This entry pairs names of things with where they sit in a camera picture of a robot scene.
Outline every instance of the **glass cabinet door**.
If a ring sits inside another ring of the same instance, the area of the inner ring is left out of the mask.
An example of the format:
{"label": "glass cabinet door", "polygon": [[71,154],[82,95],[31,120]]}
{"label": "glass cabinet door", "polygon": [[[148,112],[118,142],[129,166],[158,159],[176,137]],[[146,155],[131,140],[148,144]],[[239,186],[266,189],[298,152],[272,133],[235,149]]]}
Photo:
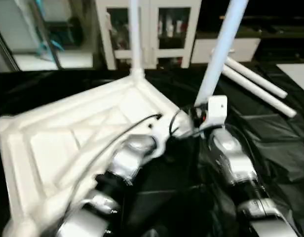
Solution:
{"label": "glass cabinet door", "polygon": [[[139,0],[139,29],[141,36],[142,62],[145,67],[145,58],[149,30],[147,12],[149,1]],[[98,14],[101,19],[103,47],[108,69],[131,67],[130,18],[128,0],[97,0]]]}
{"label": "glass cabinet door", "polygon": [[151,1],[151,58],[154,68],[189,65],[200,2]]}
{"label": "glass cabinet door", "polygon": [[190,8],[160,7],[158,11],[158,48],[184,48]]}
{"label": "glass cabinet door", "polygon": [[94,0],[0,0],[0,35],[22,71],[100,65]]}

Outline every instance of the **white plastic pipe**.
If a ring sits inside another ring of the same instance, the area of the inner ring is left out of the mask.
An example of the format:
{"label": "white plastic pipe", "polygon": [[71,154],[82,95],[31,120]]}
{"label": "white plastic pipe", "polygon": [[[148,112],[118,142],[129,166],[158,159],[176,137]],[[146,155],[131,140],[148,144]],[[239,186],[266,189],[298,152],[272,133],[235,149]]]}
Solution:
{"label": "white plastic pipe", "polygon": [[241,23],[248,0],[231,0],[219,32],[217,46],[202,80],[195,105],[207,102],[217,86],[222,67]]}
{"label": "white plastic pipe", "polygon": [[141,68],[141,45],[139,29],[139,0],[130,0],[130,41],[132,51],[132,72],[142,71]]}
{"label": "white plastic pipe", "polygon": [[296,111],[279,101],[277,98],[260,88],[258,85],[255,85],[253,82],[237,73],[235,70],[224,65],[222,74],[230,78],[232,81],[238,83],[240,86],[244,87],[248,91],[252,92],[256,96],[260,97],[262,100],[272,105],[274,108],[281,111],[283,114],[292,118],[296,115]]}
{"label": "white plastic pipe", "polygon": [[265,78],[261,77],[260,75],[254,73],[250,69],[244,67],[242,64],[236,62],[234,59],[227,57],[226,65],[236,70],[238,73],[246,76],[251,81],[255,82],[256,84],[260,85],[261,87],[265,88],[269,92],[274,95],[277,95],[280,98],[285,98],[287,96],[287,92],[279,88],[278,86],[274,85],[273,83],[269,82]]}

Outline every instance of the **black tablecloth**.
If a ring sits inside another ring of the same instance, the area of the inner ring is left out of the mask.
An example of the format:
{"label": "black tablecloth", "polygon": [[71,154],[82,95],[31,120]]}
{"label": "black tablecloth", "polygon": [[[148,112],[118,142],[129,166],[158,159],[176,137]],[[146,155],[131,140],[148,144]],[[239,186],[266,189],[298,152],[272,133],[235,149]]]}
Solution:
{"label": "black tablecloth", "polygon": [[[221,76],[216,94],[228,96],[227,122],[248,138],[254,165],[270,196],[304,236],[304,91],[274,65],[250,66],[288,92],[298,111],[280,114]],[[178,106],[193,104],[205,69],[146,70],[146,78]],[[56,71],[0,74],[0,116],[18,114],[126,76],[128,72]],[[237,236],[234,204],[214,179],[205,141],[168,142],[144,167],[125,198],[122,229],[132,236]],[[9,219],[0,160],[0,235]]]}

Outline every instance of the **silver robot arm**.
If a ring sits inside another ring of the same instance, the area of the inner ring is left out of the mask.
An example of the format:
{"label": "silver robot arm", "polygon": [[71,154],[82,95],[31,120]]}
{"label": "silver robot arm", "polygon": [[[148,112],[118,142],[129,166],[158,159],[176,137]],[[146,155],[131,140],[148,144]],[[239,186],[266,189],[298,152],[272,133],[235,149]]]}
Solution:
{"label": "silver robot arm", "polygon": [[79,207],[64,221],[57,237],[114,236],[122,199],[143,165],[144,158],[157,148],[150,135],[129,135],[115,151],[97,186],[90,190]]}
{"label": "silver robot arm", "polygon": [[257,237],[297,237],[275,203],[259,183],[251,159],[224,127],[212,132],[209,148],[229,187],[238,217]]}

